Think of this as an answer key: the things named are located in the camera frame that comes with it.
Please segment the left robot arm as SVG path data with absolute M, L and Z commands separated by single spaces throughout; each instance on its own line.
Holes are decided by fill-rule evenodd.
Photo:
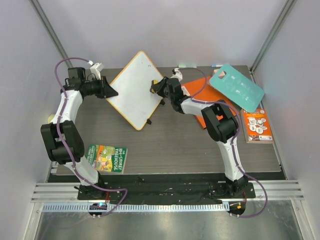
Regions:
M 92 65 L 92 79 L 88 79 L 83 67 L 69 68 L 68 78 L 60 84 L 61 100 L 56 114 L 40 128 L 49 159 L 70 169 L 77 176 L 80 181 L 77 187 L 79 193 L 97 200 L 106 196 L 107 188 L 100 173 L 85 157 L 84 142 L 75 126 L 75 120 L 85 97 L 107 99 L 118 96 L 106 77 L 101 75 L 102 69 L 101 63 Z

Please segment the yellow framed whiteboard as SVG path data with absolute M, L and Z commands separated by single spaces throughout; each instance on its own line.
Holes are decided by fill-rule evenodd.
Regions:
M 144 51 L 139 51 L 110 83 L 118 92 L 107 98 L 110 105 L 137 131 L 150 119 L 162 97 L 151 93 L 152 81 L 163 75 Z

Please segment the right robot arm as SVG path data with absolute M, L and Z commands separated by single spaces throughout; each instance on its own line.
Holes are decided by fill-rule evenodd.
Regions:
M 170 100 L 176 112 L 204 119 L 206 130 L 218 144 L 222 156 L 226 193 L 233 198 L 242 194 L 248 184 L 248 177 L 242 167 L 237 147 L 239 123 L 232 113 L 234 107 L 223 100 L 208 102 L 186 95 L 176 77 L 152 80 L 150 92 Z

